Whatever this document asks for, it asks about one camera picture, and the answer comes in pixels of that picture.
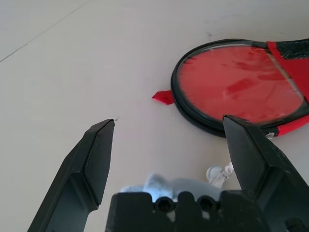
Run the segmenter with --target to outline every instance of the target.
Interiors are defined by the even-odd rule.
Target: black rim
[[[226,39],[226,40],[219,40],[219,41],[214,41],[211,43],[206,43],[201,46],[198,46],[191,51],[187,52],[177,63],[171,77],[171,91],[172,95],[175,101],[175,105],[180,111],[180,113],[193,125],[199,127],[200,129],[211,133],[216,136],[220,137],[225,137],[225,131],[223,128],[223,124],[221,121],[212,118],[208,115],[205,115],[198,109],[196,109],[189,101],[188,99],[182,94],[179,83],[177,81],[177,74],[178,74],[178,69],[180,65],[190,59],[190,57],[193,57],[199,53],[204,52],[205,50],[201,50],[203,48],[213,48],[217,47],[220,45],[233,45],[233,44],[239,44],[239,45],[248,45],[252,47],[258,47],[265,49],[267,52],[269,52],[267,48],[267,44],[264,42],[255,42],[255,41],[250,41],[250,40],[242,40],[242,39]],[[303,105],[307,105],[308,103],[304,99]],[[303,107],[301,106],[299,108],[302,112],[300,113],[299,110],[297,110],[295,113],[292,115],[286,117],[285,119],[282,119],[277,122],[269,123],[266,125],[262,125],[260,128],[263,131],[265,135],[269,133],[274,133],[274,136],[278,136],[279,131],[277,126],[286,124],[288,122],[294,121],[295,119],[298,119],[304,115],[309,114],[309,109],[304,111]]]

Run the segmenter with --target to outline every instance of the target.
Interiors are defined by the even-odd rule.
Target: circular hole
[[[204,211],[210,211],[213,206],[212,202],[209,199],[205,199],[205,198],[201,199],[201,201],[199,202],[199,205]]]
[[[160,198],[156,202],[156,208],[161,212],[168,213],[174,209],[174,202],[169,198]]]

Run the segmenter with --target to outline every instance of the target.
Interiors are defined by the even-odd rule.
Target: red fabric
[[[267,45],[276,61],[294,80],[297,87],[309,101],[309,58],[284,59],[277,50],[276,42],[267,42]]]
[[[305,124],[309,122],[309,115],[301,117],[293,122],[289,122],[287,124],[283,124],[281,126],[278,126],[279,134],[278,136],[284,135],[286,133],[289,133],[291,131],[294,131]]]
[[[153,95],[153,99],[164,103],[165,105],[171,105],[174,103],[172,91],[159,91]]]

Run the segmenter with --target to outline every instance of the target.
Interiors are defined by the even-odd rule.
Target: white tile floor
[[[118,119],[110,175],[86,232],[103,231],[111,196],[150,172],[204,179],[226,164],[225,139],[151,96],[169,89],[178,59],[200,44],[308,37],[308,8],[308,0],[1,1],[0,230],[27,230],[64,157],[106,118]],[[307,182],[308,136],[305,126],[274,140]],[[239,187],[235,177],[226,187]]]

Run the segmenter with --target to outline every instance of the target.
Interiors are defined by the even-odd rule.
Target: red round object
[[[264,49],[220,47],[187,59],[178,68],[187,100],[217,120],[229,114],[268,123],[295,112],[303,96]]]

